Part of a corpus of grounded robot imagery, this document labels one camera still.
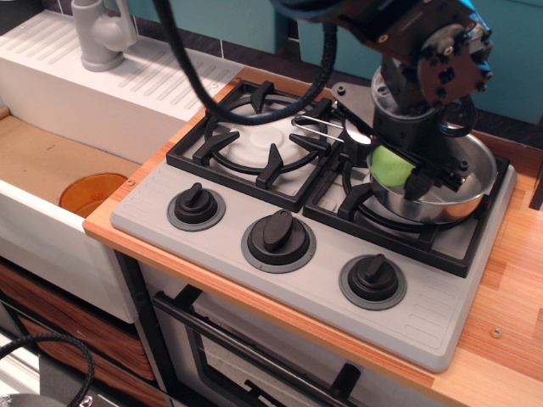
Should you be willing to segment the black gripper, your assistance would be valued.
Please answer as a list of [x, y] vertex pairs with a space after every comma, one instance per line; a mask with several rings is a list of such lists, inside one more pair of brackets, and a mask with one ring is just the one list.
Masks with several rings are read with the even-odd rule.
[[415, 166], [404, 183], [405, 199], [417, 201], [433, 186], [458, 190], [461, 160], [450, 140], [473, 129], [470, 95], [477, 85], [478, 66], [466, 54], [433, 54], [415, 64], [383, 57], [371, 82], [371, 124], [362, 117], [360, 86], [339, 82], [332, 88], [347, 117], [344, 154], [352, 164], [365, 164], [378, 146], [375, 137]]

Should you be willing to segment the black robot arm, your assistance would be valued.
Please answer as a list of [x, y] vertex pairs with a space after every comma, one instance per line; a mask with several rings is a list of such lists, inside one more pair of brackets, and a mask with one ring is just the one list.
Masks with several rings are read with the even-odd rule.
[[372, 125], [361, 118], [353, 87], [333, 95], [348, 120], [413, 164], [405, 197], [431, 187], [457, 192], [462, 158], [450, 139], [468, 135], [477, 121], [471, 96], [492, 76], [491, 30], [469, 1], [276, 1], [292, 20], [349, 31], [382, 56], [372, 78]]

